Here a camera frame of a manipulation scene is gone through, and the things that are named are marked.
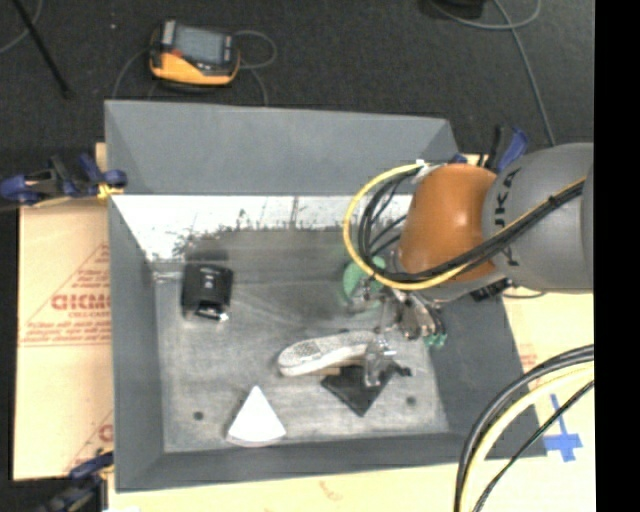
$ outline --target cable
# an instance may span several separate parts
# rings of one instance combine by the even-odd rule
[[[387,240],[385,243],[383,243],[380,247],[378,247],[377,249],[374,249],[373,246],[376,244],[376,242],[378,242],[378,240],[380,240],[384,235],[386,235],[389,231],[391,231],[393,228],[395,228],[396,226],[398,226],[399,224],[401,224],[402,222],[404,222],[406,220],[407,216],[403,215],[402,217],[398,217],[396,220],[394,220],[391,224],[389,224],[388,226],[385,226],[375,237],[374,239],[369,243],[369,246],[371,247],[371,256],[376,256],[377,254],[379,254],[381,251],[383,251],[384,249],[386,249],[387,247],[389,247],[392,243],[397,242],[398,240],[400,240],[400,235],[394,236],[393,238],[390,238],[389,240]]]
[[[560,416],[562,416],[565,412],[567,412],[569,408],[573,406],[573,404],[575,404],[584,395],[586,395],[587,392],[593,389],[594,386],[595,386],[595,381],[592,380],[587,384],[585,384],[578,391],[576,391],[571,396],[571,398],[569,398],[564,404],[562,404],[562,406],[560,406],[553,413],[553,415],[547,421],[545,421],[545,423],[542,426],[540,426],[538,430],[536,430],[529,439],[527,439],[527,441],[518,449],[518,451],[515,454],[513,454],[511,459],[509,459],[509,462],[507,463],[507,465],[504,468],[502,468],[495,477],[493,477],[491,482],[489,482],[485,490],[480,495],[480,498],[478,498],[478,501],[476,502],[475,506],[473,507],[473,512],[480,512],[482,510],[487,499],[489,498],[489,495],[491,494],[491,491],[493,491],[493,489],[498,484],[500,479],[511,468],[511,466],[513,466],[513,464],[520,458],[520,456],[525,451],[527,451],[549,429],[549,427],[556,422],[556,420]]]
[[[265,87],[264,82],[262,81],[262,78],[256,72],[256,70],[266,68],[275,62],[275,60],[278,58],[278,47],[276,46],[276,43],[273,41],[273,39],[271,39],[266,34],[259,32],[257,30],[248,30],[248,29],[238,30],[237,32],[234,33],[234,36],[258,37],[263,41],[266,41],[267,43],[269,43],[269,45],[271,46],[271,56],[263,62],[250,63],[250,62],[247,62],[244,58],[241,58],[240,60],[240,70],[247,70],[251,72],[256,82],[258,83],[258,87],[260,87],[260,91],[262,92],[262,103],[264,104],[265,107],[267,107],[269,106],[269,95],[267,93],[267,88]]]
[[[258,62],[258,63],[250,63],[250,62],[243,61],[243,63],[241,63],[240,65],[240,69],[263,69],[263,68],[266,68],[267,66],[271,66],[271,64],[273,64],[275,60],[278,58],[278,47],[276,46],[276,43],[273,41],[273,39],[271,39],[266,34],[259,32],[257,30],[238,30],[237,32],[234,32],[233,35],[240,36],[240,37],[242,36],[258,37],[263,41],[266,41],[267,43],[269,43],[269,46],[271,46],[271,57],[269,57],[267,60],[265,60],[264,62]]]
[[[592,362],[594,357],[594,345],[586,345],[558,354],[557,356],[540,363],[506,386],[493,399],[493,401],[485,408],[476,420],[463,446],[456,475],[454,511],[458,512],[460,510],[462,489],[465,486],[465,481],[467,479],[471,457],[476,452],[479,440],[484,435],[485,430],[494,421],[495,417],[497,417],[500,412],[504,410],[511,401],[513,401],[514,397],[517,396],[518,393],[523,389],[526,389],[532,382],[570,366]]]
[[[489,428],[489,430],[483,436],[481,442],[479,443],[475,453],[471,458],[471,461],[469,462],[468,477],[467,481],[465,482],[465,486],[462,488],[460,499],[461,510],[472,510],[468,506],[468,501],[470,489],[473,487],[473,470],[476,469],[477,465],[485,459],[495,442],[504,432],[505,428],[508,427],[511,422],[515,420],[520,414],[522,414],[525,409],[535,404],[540,396],[553,393],[557,389],[566,386],[568,383],[584,379],[585,377],[588,377],[592,380],[593,376],[594,369],[593,364],[591,363],[589,367],[581,368],[580,370],[574,370],[559,377],[555,377],[554,379],[541,384],[540,386],[520,398],[498,418],[498,420]]]
[[[503,137],[504,127],[497,125],[493,132],[493,142],[491,144],[491,148],[489,148],[489,154],[487,155],[487,159],[484,161],[484,168],[493,169],[495,167],[496,160],[498,159],[498,150],[500,149]]]
[[[380,218],[380,216],[384,213],[384,211],[389,207],[391,201],[393,200],[398,188],[407,178],[412,176],[415,172],[401,175],[399,177],[395,177],[389,182],[385,183],[373,196],[371,201],[367,204],[362,219],[360,220],[360,226],[358,228],[358,250],[362,255],[363,261],[372,268],[378,268],[373,257],[375,253],[373,253],[373,245],[380,238],[380,236],[384,235],[385,232],[388,232],[389,229],[392,229],[395,225],[399,224],[400,221],[395,221],[383,229],[382,232],[371,241],[371,230],[373,229],[373,224]],[[383,197],[387,196],[382,206],[378,207],[378,203],[382,200]],[[384,247],[390,245],[390,242],[387,242]]]
[[[156,92],[156,88],[158,87],[158,81],[154,80],[153,85],[149,87],[149,91],[147,92],[147,99],[150,100],[153,97],[153,93]]]
[[[535,21],[538,18],[539,14],[540,14],[541,7],[542,7],[542,0],[537,0],[535,9],[533,11],[533,14],[531,14],[528,18],[525,18],[522,21],[518,21],[516,23],[512,23],[511,20],[507,20],[507,24],[506,25],[485,25],[483,23],[476,23],[476,22],[473,22],[473,21],[465,20],[464,18],[459,18],[458,16],[455,16],[455,15],[451,14],[450,12],[446,11],[445,9],[443,9],[442,7],[440,7],[433,0],[429,0],[429,3],[440,14],[446,16],[447,18],[449,18],[449,19],[451,19],[453,21],[456,21],[456,22],[460,23],[461,25],[465,25],[467,27],[472,27],[472,28],[479,28],[481,30],[496,30],[496,31],[499,31],[499,30],[514,30],[516,28],[525,27],[526,25],[528,25],[532,21]]]
[[[120,82],[122,82],[122,79],[124,78],[124,75],[127,73],[129,68],[131,67],[131,64],[133,64],[136,61],[136,59],[138,59],[139,57],[142,57],[142,55],[144,55],[146,52],[148,52],[150,48],[151,48],[150,46],[145,46],[142,50],[136,52],[126,62],[126,64],[124,66],[122,66],[122,69],[120,70],[120,73],[118,74],[118,78],[116,78],[116,83],[113,86],[113,91],[111,91],[111,99],[112,100],[116,99],[116,97],[118,95],[118,89],[120,88]]]
[[[547,115],[547,110],[546,110],[546,108],[544,106],[544,103],[542,101],[542,97],[540,95],[540,89],[538,88],[538,84],[536,82],[535,75],[533,74],[533,70],[531,69],[531,64],[529,63],[529,58],[527,57],[527,53],[524,50],[524,45],[522,44],[520,36],[516,32],[516,29],[522,28],[522,27],[528,25],[529,23],[531,23],[532,21],[534,21],[534,20],[536,20],[538,18],[538,15],[540,14],[540,10],[541,10],[541,7],[542,7],[542,0],[538,0],[537,1],[536,7],[535,7],[534,12],[533,12],[533,14],[531,16],[529,16],[527,19],[525,19],[523,21],[516,22],[516,23],[513,23],[511,21],[511,17],[509,16],[509,14],[505,10],[505,8],[502,6],[502,4],[499,2],[499,0],[493,0],[493,3],[495,4],[496,8],[500,11],[500,14],[502,15],[502,17],[504,18],[504,20],[506,22],[505,25],[485,25],[485,24],[482,24],[482,23],[474,23],[472,21],[467,21],[467,20],[465,20],[463,18],[459,18],[459,17],[454,16],[453,14],[447,12],[442,7],[436,5],[433,0],[429,0],[429,1],[430,1],[431,5],[437,11],[439,11],[441,14],[445,15],[449,19],[452,19],[452,20],[456,21],[457,23],[460,23],[461,25],[464,25],[464,26],[467,26],[467,27],[477,28],[477,29],[480,29],[480,30],[490,30],[490,31],[509,30],[511,32],[511,34],[513,36],[513,39],[516,42],[516,46],[518,48],[518,52],[520,53],[520,58],[522,59],[522,63],[524,64],[525,70],[527,72],[527,78],[529,79],[529,83],[530,83],[531,89],[533,91],[533,95],[534,95],[534,99],[536,101],[536,105],[537,105],[538,110],[540,112],[540,116],[542,117],[542,122],[543,122],[543,125],[544,125],[544,130],[545,130],[546,135],[547,135],[547,139],[549,140],[549,144],[551,146],[555,146],[556,145],[555,136],[553,134],[553,130],[551,129],[551,123],[549,123],[549,117]]]
[[[503,18],[507,23],[511,23],[511,18],[509,14],[502,6],[502,4],[498,0],[493,0],[493,3],[496,4],[498,10],[502,13]],[[538,84],[536,82],[536,77],[533,74],[533,70],[531,69],[531,64],[529,63],[529,58],[527,57],[527,53],[524,51],[524,45],[520,40],[520,36],[516,32],[515,28],[511,29],[511,35],[513,36],[514,41],[516,42],[516,46],[518,47],[518,52],[520,53],[520,57],[522,57],[522,62],[527,71],[527,77],[529,78],[529,83],[531,84],[531,89],[533,90],[533,96],[536,100],[536,104],[538,105],[538,110],[540,111],[540,115],[542,116],[542,122],[544,124],[544,129],[547,133],[547,138],[549,139],[549,144],[551,146],[556,145],[556,139],[553,135],[553,130],[551,129],[551,123],[549,123],[549,117],[547,116],[547,109],[542,102],[542,97],[540,96],[540,89],[538,89]]]
[[[40,33],[38,32],[38,29],[35,27],[35,25],[31,21],[31,18],[29,17],[29,13],[24,8],[24,5],[22,5],[21,0],[12,0],[12,2],[16,10],[20,14],[22,21],[27,26],[27,30],[29,31],[29,35],[31,36],[31,40],[35,43],[36,48],[40,53],[40,56],[44,59],[45,64],[47,65],[47,67],[49,68],[49,71],[53,75],[53,78],[58,83],[58,87],[60,88],[60,93],[62,94],[62,97],[66,100],[71,100],[75,98],[75,93],[73,92],[71,87],[69,87],[69,84],[62,76],[62,73],[60,73],[58,66],[53,60],[53,57],[51,56],[51,54],[49,53],[47,46],[44,44],[44,41],[40,37]]]
[[[422,168],[422,164],[403,165],[379,174],[356,193],[347,207],[347,211],[343,219],[343,242],[353,261],[363,272],[368,276],[375,278],[380,283],[391,288],[405,291],[424,290],[426,288],[436,286],[458,274],[471,270],[472,268],[482,264],[500,250],[504,249],[504,247],[509,243],[521,236],[527,229],[541,220],[545,215],[580,195],[585,181],[585,178],[581,178],[567,185],[555,195],[552,195],[547,200],[542,201],[537,206],[509,223],[479,246],[448,262],[416,274],[389,272],[377,266],[373,261],[368,261],[370,258],[366,254],[366,248],[364,247],[368,228],[364,220],[360,222],[360,229],[358,233],[358,249],[360,253],[355,250],[353,242],[351,241],[351,218],[360,200],[374,187],[380,183],[384,183],[385,181],[397,178],[398,176],[410,175],[411,173],[417,172],[420,168]],[[388,186],[389,184],[383,186],[381,189],[382,193],[381,191],[378,191],[378,193],[374,195],[374,200],[379,201],[384,193],[386,193],[384,192],[384,187]],[[367,215],[373,215],[375,204],[372,206],[372,203],[375,203],[374,200],[372,200],[365,208],[365,217]]]
[[[33,18],[31,18],[31,24],[32,25],[35,25],[38,22],[38,19],[40,18],[40,14],[42,14],[42,6],[43,5],[44,5],[44,0],[38,0],[38,5],[36,7],[36,12],[33,14]],[[24,29],[22,31],[22,33],[18,37],[16,37],[12,41],[9,41],[4,46],[0,46],[0,55],[2,55],[3,53],[8,52],[11,48],[13,48],[15,45],[17,45],[20,41],[22,41],[28,35],[29,35],[29,29]]]

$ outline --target multimeter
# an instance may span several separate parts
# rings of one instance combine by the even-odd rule
[[[154,76],[201,87],[228,84],[240,67],[233,34],[175,19],[165,20],[154,31],[149,57]]]

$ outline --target yellow cable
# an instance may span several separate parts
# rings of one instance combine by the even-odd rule
[[[504,430],[516,419],[525,409],[533,405],[541,395],[553,393],[556,389],[566,386],[567,384],[589,377],[594,377],[594,364],[593,362],[587,363],[588,366],[580,368],[579,370],[573,370],[568,373],[564,373],[552,380],[549,380],[537,388],[533,389],[518,401],[516,401],[511,407],[509,407],[500,418],[487,430],[486,434],[482,438],[480,444],[476,448],[476,451],[469,461],[467,480],[462,489],[460,496],[460,510],[472,511],[475,503],[470,502],[469,496],[471,496],[473,488],[473,473],[477,465],[481,463],[498,440],[503,434]]]
[[[358,267],[360,267],[360,269],[365,274],[367,274],[368,276],[372,276],[379,283],[382,283],[383,285],[388,286],[390,288],[395,288],[397,290],[415,291],[415,290],[424,290],[426,288],[431,288],[433,286],[437,286],[439,284],[444,283],[445,281],[448,281],[452,277],[464,272],[464,270],[471,264],[471,262],[465,263],[463,265],[460,265],[460,266],[458,266],[456,268],[453,268],[453,269],[449,270],[448,272],[445,272],[445,273],[440,274],[438,276],[435,276],[435,277],[432,277],[432,278],[429,278],[429,279],[425,279],[425,280],[422,280],[422,281],[416,281],[414,283],[402,283],[400,281],[394,281],[392,279],[388,279],[388,278],[386,278],[384,276],[381,276],[381,275],[377,274],[376,271],[373,268],[371,268],[369,265],[367,265],[365,263],[365,261],[360,257],[360,255],[358,254],[358,252],[356,251],[356,249],[353,246],[353,242],[351,240],[351,217],[353,216],[353,213],[355,212],[356,206],[362,200],[362,198],[368,192],[370,192],[376,185],[378,185],[379,183],[382,183],[383,181],[386,181],[386,180],[388,180],[390,178],[393,178],[394,176],[398,176],[400,174],[406,174],[406,173],[409,173],[409,172],[411,172],[411,171],[413,171],[415,169],[419,169],[419,168],[423,167],[423,165],[424,164],[401,165],[400,167],[395,167],[393,169],[389,169],[388,171],[385,171],[382,174],[379,174],[378,176],[373,178],[371,181],[369,181],[369,183],[367,183],[364,187],[362,187],[356,193],[355,196],[353,196],[353,198],[351,199],[351,202],[349,203],[349,206],[347,207],[347,211],[346,211],[346,213],[344,215],[344,219],[343,219],[343,222],[342,222],[342,239],[343,239],[344,245],[345,245],[345,247],[347,249],[347,252],[349,253],[349,256],[351,256],[351,259],[358,265]],[[573,187],[574,185],[577,185],[579,182],[584,182],[585,179],[586,178],[580,178],[580,179],[574,181],[573,183],[570,183],[569,185],[567,185],[563,189],[559,190],[557,192],[557,194],[561,194],[565,190]],[[526,217],[532,210],[535,210],[536,208],[538,208],[539,206],[541,206],[541,205],[543,205],[545,203],[546,203],[546,200],[542,201],[541,203],[536,205],[534,208],[532,208],[528,212],[523,213],[516,220],[514,220],[513,222],[511,222],[508,225],[506,225],[505,227],[503,227],[500,231],[496,232],[487,241],[491,241],[494,238],[498,237],[499,235],[502,234],[503,231],[511,228],[514,224],[516,224],[521,219]]]

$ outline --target black cable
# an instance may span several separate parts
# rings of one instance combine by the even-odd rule
[[[469,432],[464,447],[462,449],[460,460],[458,463],[458,472],[456,475],[454,512],[460,511],[460,499],[462,497],[462,489],[468,475],[468,465],[471,461],[479,441],[484,436],[487,429],[491,426],[496,417],[505,407],[514,400],[514,397],[522,391],[525,386],[531,382],[542,378],[550,373],[574,366],[577,364],[588,363],[594,360],[594,345],[586,345],[573,350],[569,350],[548,359],[531,369],[519,379],[506,386],[485,408],[480,414],[475,424]]]
[[[371,250],[371,256],[377,256],[382,251],[384,251],[387,247],[389,247],[391,244],[396,243],[398,240],[400,240],[400,235],[396,235],[396,236],[390,238],[385,243],[383,243],[380,247],[378,247],[376,249],[372,249]]]
[[[266,68],[268,66],[271,66],[271,64],[273,64],[275,62],[275,60],[278,58],[278,46],[276,45],[276,43],[273,41],[273,39],[271,39],[269,36],[267,36],[266,34],[263,34],[262,32],[259,32],[257,30],[238,30],[237,32],[233,33],[234,37],[242,37],[242,36],[253,36],[253,37],[257,37],[259,39],[262,39],[263,41],[266,41],[269,46],[271,46],[271,56],[263,61],[263,62],[257,62],[257,63],[253,63],[253,62],[247,62],[246,60],[243,59],[242,63],[240,64],[240,69],[263,69]]]
[[[43,5],[44,5],[44,0],[38,0],[38,5],[36,7],[36,12],[34,13],[33,18],[31,18],[31,24],[32,25],[35,25],[36,22],[38,21],[38,18],[40,18],[40,14],[42,14],[42,6]],[[11,48],[13,48],[15,45],[17,45],[20,41],[22,41],[28,35],[29,35],[29,29],[25,28],[17,37],[12,39],[11,41],[6,43],[5,45],[0,46],[0,55],[2,55],[4,53],[7,53],[9,50],[11,50]]]
[[[42,55],[42,58],[47,63],[47,66],[49,66],[49,70],[51,71],[51,74],[56,79],[56,82],[58,82],[58,86],[60,87],[60,92],[62,93],[62,96],[65,99],[72,99],[74,97],[74,93],[71,90],[71,87],[69,87],[69,84],[67,84],[64,77],[60,73],[60,70],[58,69],[58,66],[53,60],[53,57],[51,57],[49,50],[47,50],[47,47],[45,46],[44,41],[42,41],[42,38],[40,37],[40,33],[38,32],[38,29],[36,29],[35,25],[31,21],[31,18],[29,18],[29,13],[24,8],[20,0],[12,0],[12,1],[13,1],[13,5],[16,7],[16,9],[18,10],[18,13],[20,14],[22,21],[27,26],[27,29],[31,34],[31,38],[33,39],[34,43],[36,43],[36,46],[40,51],[40,55]]]
[[[371,240],[371,242],[369,243],[369,247],[370,247],[370,252],[371,252],[371,256],[376,256],[378,253],[380,253],[382,250],[386,249],[387,247],[389,247],[389,245],[391,245],[393,242],[397,242],[398,240],[400,240],[400,236],[395,236],[392,239],[388,240],[387,242],[385,242],[383,245],[381,245],[380,247],[378,247],[377,249],[374,249],[374,245],[382,239],[382,237],[384,237],[387,233],[389,233],[389,231],[391,231],[393,228],[397,227],[398,225],[400,225],[402,222],[404,222],[406,220],[407,216],[403,215],[402,217],[398,217],[396,220],[394,220],[393,222],[391,222],[389,225],[385,226],[382,230],[380,230],[380,232],[373,238],[373,240]]]
[[[546,132],[546,135],[547,135],[547,139],[549,140],[549,144],[551,146],[555,146],[556,145],[555,137],[553,135],[553,130],[551,129],[551,123],[549,122],[549,117],[547,115],[547,110],[546,110],[546,108],[544,106],[544,102],[542,101],[542,96],[540,94],[540,89],[538,88],[538,84],[536,82],[535,75],[533,74],[533,70],[531,68],[531,64],[529,63],[529,58],[527,57],[527,53],[525,52],[524,45],[522,44],[520,36],[518,35],[518,32],[516,30],[518,28],[521,28],[521,27],[524,27],[524,26],[528,25],[529,23],[531,23],[532,21],[535,21],[538,18],[538,15],[540,14],[540,10],[542,8],[542,0],[538,0],[537,1],[535,10],[534,10],[534,12],[533,12],[533,14],[531,16],[529,16],[528,18],[526,18],[523,21],[516,22],[516,23],[514,23],[511,20],[511,17],[509,16],[509,13],[507,13],[507,11],[502,6],[502,4],[499,2],[499,0],[493,0],[493,3],[495,4],[496,8],[500,11],[500,14],[502,15],[502,17],[504,18],[504,20],[506,22],[505,25],[485,25],[485,24],[482,24],[482,23],[474,23],[474,22],[471,22],[471,21],[467,21],[467,20],[464,20],[462,18],[458,18],[458,17],[452,15],[451,13],[445,11],[444,9],[439,7],[433,0],[430,0],[430,3],[431,3],[431,5],[433,7],[435,7],[442,14],[444,14],[448,18],[460,23],[461,25],[474,27],[474,28],[477,28],[477,29],[480,29],[480,30],[489,30],[489,31],[508,30],[509,32],[511,32],[511,35],[513,36],[513,39],[514,39],[514,41],[516,43],[516,46],[518,48],[518,52],[520,54],[520,58],[522,59],[522,63],[524,64],[525,71],[527,73],[527,78],[529,79],[529,84],[531,85],[531,90],[533,92],[533,96],[534,96],[534,99],[535,99],[535,102],[536,102],[536,106],[538,107],[538,111],[539,111],[540,116],[542,118],[542,123],[544,125],[544,129],[545,129],[545,132]]]
[[[264,107],[268,107],[269,106],[269,93],[267,92],[267,88],[264,85],[264,82],[262,81],[262,78],[260,77],[258,72],[253,68],[247,68],[247,71],[249,71],[249,73],[251,73],[253,75],[253,78],[255,78],[256,82],[258,83],[258,87],[260,87],[260,92],[262,93],[262,105]]]
[[[555,423],[560,416],[562,416],[562,414],[567,412],[569,408],[571,408],[578,400],[580,400],[584,395],[586,395],[587,392],[589,392],[594,386],[595,386],[595,381],[592,380],[588,382],[586,385],[584,385],[582,388],[580,388],[576,393],[574,393],[571,396],[571,398],[569,398],[564,404],[562,404],[562,406],[559,407],[553,413],[553,415],[550,416],[549,419],[545,421],[545,423],[533,433],[533,435],[529,439],[527,439],[527,441],[518,449],[518,451],[511,457],[511,459],[509,459],[509,462],[507,463],[507,465],[504,468],[502,468],[502,470],[500,470],[500,472],[491,480],[491,482],[489,482],[487,487],[485,487],[484,491],[482,492],[482,494],[478,498],[478,501],[473,507],[473,512],[480,512],[482,510],[485,503],[487,502],[487,499],[489,498],[489,495],[491,494],[491,491],[493,491],[495,486],[498,484],[498,482],[504,476],[504,474],[509,470],[509,468],[511,468],[511,466],[515,464],[515,462],[520,458],[520,456],[525,451],[527,451],[540,438],[540,436],[542,436],[549,429],[549,427],[553,423]]]
[[[371,201],[365,207],[365,210],[362,214],[362,218],[360,219],[360,225],[358,227],[358,251],[360,252],[363,260],[372,268],[377,268],[377,265],[373,262],[373,256],[379,253],[382,249],[388,247],[393,242],[386,243],[382,248],[378,248],[373,250],[373,245],[380,240],[381,236],[388,233],[393,227],[400,224],[405,218],[406,215],[392,222],[390,226],[385,227],[375,238],[371,241],[371,231],[373,228],[373,224],[380,218],[382,213],[388,208],[393,200],[395,194],[398,191],[398,188],[402,183],[409,179],[412,176],[415,176],[418,173],[419,169],[411,171],[407,174],[395,176],[390,179],[388,182],[383,184],[373,195]],[[387,195],[385,202],[378,208],[378,203],[382,200],[382,198]]]
[[[496,125],[495,130],[493,132],[493,142],[491,143],[491,148],[489,149],[489,155],[487,156],[487,159],[483,165],[485,168],[487,169],[495,168],[496,159],[498,158],[498,150],[502,145],[503,137],[504,137],[504,127],[502,125]]]
[[[120,70],[120,73],[118,73],[118,77],[116,78],[116,83],[113,86],[113,90],[111,91],[112,100],[116,99],[116,97],[118,96],[118,89],[120,88],[120,82],[122,82],[122,79],[124,78],[124,75],[126,75],[129,68],[131,67],[131,64],[133,64],[136,61],[136,59],[142,57],[150,49],[151,49],[151,46],[145,46],[142,50],[138,50],[129,58],[129,60],[125,63],[125,65],[122,66],[122,69]]]

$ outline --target cardboard sheet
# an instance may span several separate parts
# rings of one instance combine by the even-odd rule
[[[106,207],[20,220],[14,478],[61,476],[113,444]]]

